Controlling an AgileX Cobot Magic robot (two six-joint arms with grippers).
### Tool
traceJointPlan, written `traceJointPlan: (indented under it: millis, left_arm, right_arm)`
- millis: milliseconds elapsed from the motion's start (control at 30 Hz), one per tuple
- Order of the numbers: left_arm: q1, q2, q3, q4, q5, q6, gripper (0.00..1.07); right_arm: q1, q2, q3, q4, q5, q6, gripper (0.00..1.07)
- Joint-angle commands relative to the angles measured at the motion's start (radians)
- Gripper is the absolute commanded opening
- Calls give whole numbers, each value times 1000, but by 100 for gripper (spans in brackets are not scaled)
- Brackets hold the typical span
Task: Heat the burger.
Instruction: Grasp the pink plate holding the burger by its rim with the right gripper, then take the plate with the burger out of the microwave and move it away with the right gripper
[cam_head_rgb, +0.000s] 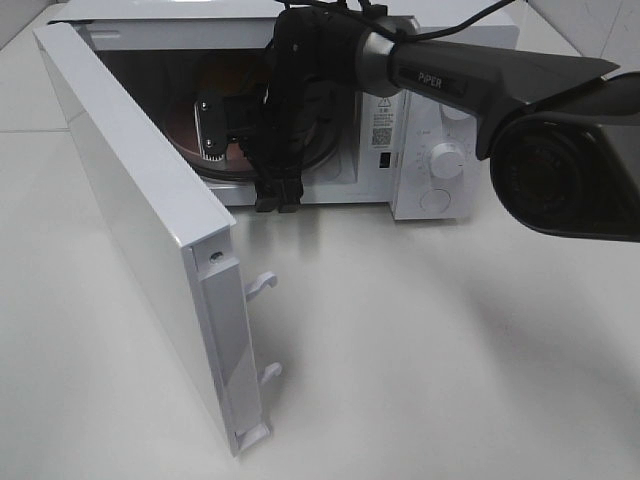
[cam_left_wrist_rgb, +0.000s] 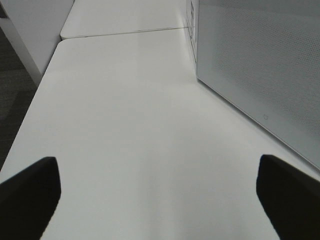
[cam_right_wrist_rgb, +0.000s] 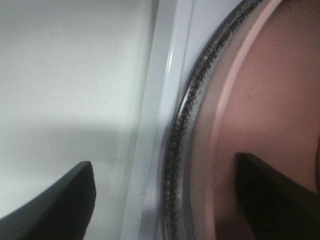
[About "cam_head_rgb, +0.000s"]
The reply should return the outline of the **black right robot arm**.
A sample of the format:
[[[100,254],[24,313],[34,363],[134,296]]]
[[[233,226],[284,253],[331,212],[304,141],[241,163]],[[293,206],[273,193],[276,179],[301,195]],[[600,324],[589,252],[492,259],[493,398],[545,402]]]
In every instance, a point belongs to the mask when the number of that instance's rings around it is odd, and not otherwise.
[[[450,41],[417,33],[385,6],[286,3],[265,52],[267,85],[195,103],[204,156],[237,143],[256,172],[256,207],[300,203],[305,141],[330,91],[408,90],[475,118],[475,151],[524,226],[559,237],[639,238],[639,76],[590,58]]]

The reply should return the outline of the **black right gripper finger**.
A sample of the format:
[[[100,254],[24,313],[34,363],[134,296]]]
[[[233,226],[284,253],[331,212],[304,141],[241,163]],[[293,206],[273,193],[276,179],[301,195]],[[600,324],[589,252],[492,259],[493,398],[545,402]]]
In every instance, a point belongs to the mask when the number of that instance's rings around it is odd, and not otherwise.
[[[291,153],[284,141],[275,137],[242,137],[241,150],[253,167],[257,212],[294,213],[301,205],[304,187],[301,180],[303,154]]]
[[[232,143],[237,143],[248,157],[268,152],[268,125],[257,93],[223,95],[213,89],[201,91],[195,101],[194,117],[199,150],[205,160],[223,160]]]

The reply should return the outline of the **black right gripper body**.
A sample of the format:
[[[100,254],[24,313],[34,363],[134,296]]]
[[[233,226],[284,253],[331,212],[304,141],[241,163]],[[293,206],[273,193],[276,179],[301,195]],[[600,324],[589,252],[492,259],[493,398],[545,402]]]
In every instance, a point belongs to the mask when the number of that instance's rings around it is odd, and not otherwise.
[[[300,150],[327,83],[355,87],[363,35],[342,9],[286,9],[273,29],[273,69],[264,115],[277,150]]]

